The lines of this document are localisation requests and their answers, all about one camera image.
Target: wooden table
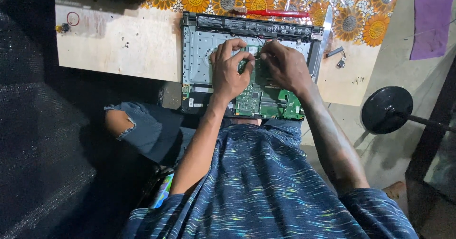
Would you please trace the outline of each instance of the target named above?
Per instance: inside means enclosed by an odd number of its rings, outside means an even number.
[[[305,22],[316,25],[321,10],[333,6],[330,48],[344,47],[347,59],[342,69],[341,54],[322,60],[318,86],[326,102],[361,105],[396,2],[390,1],[290,0],[290,9],[310,11]],[[57,32],[60,65],[181,82],[182,10],[224,14],[230,5],[283,9],[285,0],[56,0],[56,25],[71,26]]]

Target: white sticker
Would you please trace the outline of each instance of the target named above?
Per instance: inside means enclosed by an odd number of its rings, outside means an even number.
[[[248,47],[248,52],[254,56],[258,53],[258,48],[257,47]]]

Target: man's right hand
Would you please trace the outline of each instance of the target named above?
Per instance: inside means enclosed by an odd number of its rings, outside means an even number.
[[[304,55],[298,50],[272,41],[261,48],[261,59],[268,64],[272,78],[284,89],[309,97],[317,90]]]

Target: finger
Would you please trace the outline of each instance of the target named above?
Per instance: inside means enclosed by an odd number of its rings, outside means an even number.
[[[236,55],[232,56],[230,59],[233,62],[236,62],[237,64],[239,64],[239,62],[241,62],[241,60],[243,60],[243,59],[254,60],[255,58],[249,52],[239,51],[238,53],[236,53]]]
[[[222,53],[222,49],[223,49],[223,43],[220,44],[217,48],[217,52],[215,54],[215,59],[218,60],[220,58],[220,54]]]
[[[286,51],[287,48],[280,44],[278,41],[271,41],[261,48],[261,53],[273,53],[279,58],[283,58],[285,56]]]
[[[209,58],[211,59],[211,64],[212,64],[212,69],[214,69],[214,64],[215,64],[215,55],[216,55],[216,52],[212,53]]]
[[[261,53],[260,57],[268,65],[271,75],[274,76],[280,72],[280,63],[276,57],[270,53]]]
[[[254,67],[255,67],[255,60],[250,60],[245,65],[244,72],[240,75],[244,81],[250,82],[250,75],[252,75],[252,72],[254,71]]]
[[[234,47],[243,48],[245,46],[247,46],[247,43],[240,38],[229,39],[223,44],[221,57],[223,57],[224,60],[227,60],[231,57],[231,51],[233,51]]]

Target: concrete floor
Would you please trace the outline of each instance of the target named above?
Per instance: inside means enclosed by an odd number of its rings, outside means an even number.
[[[395,85],[407,89],[413,96],[413,114],[428,118],[434,108],[456,48],[456,25],[450,26],[447,55],[419,61],[410,61],[414,34],[414,0],[398,0],[387,34],[373,69],[364,100],[379,88]],[[453,3],[453,19],[456,6]],[[364,164],[368,181],[374,188],[385,188],[396,181],[404,181],[404,173],[410,157],[424,130],[423,125],[407,122],[401,129],[387,135],[368,134],[360,122],[360,107],[332,104],[329,110],[345,131]],[[301,130],[307,131],[307,122]],[[310,163],[322,172],[316,155],[315,144],[309,131],[301,142]],[[406,212],[406,200],[401,197],[400,206]]]

